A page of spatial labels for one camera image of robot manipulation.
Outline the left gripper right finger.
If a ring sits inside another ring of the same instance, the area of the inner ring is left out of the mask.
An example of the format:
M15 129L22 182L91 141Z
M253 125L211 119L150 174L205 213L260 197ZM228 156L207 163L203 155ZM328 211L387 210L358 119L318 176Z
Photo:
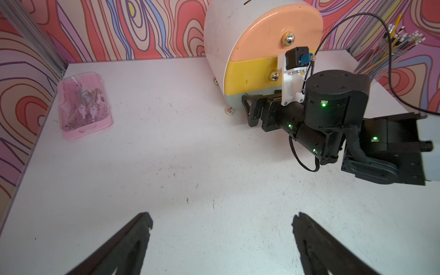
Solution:
M299 213L292 222L293 235L306 275L376 275L378 272L321 227Z

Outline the round white drawer cabinet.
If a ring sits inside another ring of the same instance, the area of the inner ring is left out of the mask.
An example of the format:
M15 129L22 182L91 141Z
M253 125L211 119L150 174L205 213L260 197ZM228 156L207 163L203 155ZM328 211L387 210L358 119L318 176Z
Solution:
M205 55L230 110L244 94L269 95L282 85L278 56L295 47L317 49L323 17L305 1L211 1Z

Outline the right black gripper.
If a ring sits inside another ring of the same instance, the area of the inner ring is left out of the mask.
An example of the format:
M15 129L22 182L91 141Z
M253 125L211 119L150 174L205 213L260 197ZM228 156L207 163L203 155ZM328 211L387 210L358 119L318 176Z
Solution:
M265 132L277 129L283 129L285 132L303 132L306 129L304 105L291 102L283 106L281 93L266 96L244 94L242 104L249 127L257 126L261 119L262 129Z

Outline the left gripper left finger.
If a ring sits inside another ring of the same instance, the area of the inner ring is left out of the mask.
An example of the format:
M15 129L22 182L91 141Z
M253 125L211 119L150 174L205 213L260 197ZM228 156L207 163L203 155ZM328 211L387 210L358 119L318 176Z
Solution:
M146 255L153 220L148 212L139 213L73 268L70 275L139 275Z

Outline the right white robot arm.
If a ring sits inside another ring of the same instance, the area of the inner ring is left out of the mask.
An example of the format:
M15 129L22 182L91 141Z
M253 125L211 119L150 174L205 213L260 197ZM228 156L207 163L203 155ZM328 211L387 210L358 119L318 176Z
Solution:
M249 126L282 129L290 146L301 144L315 167L341 160L341 170L377 184L423 186L440 178L440 133L433 117L401 113L366 118L370 79L363 74L327 70L305 84L303 102L281 103L281 91L244 95Z

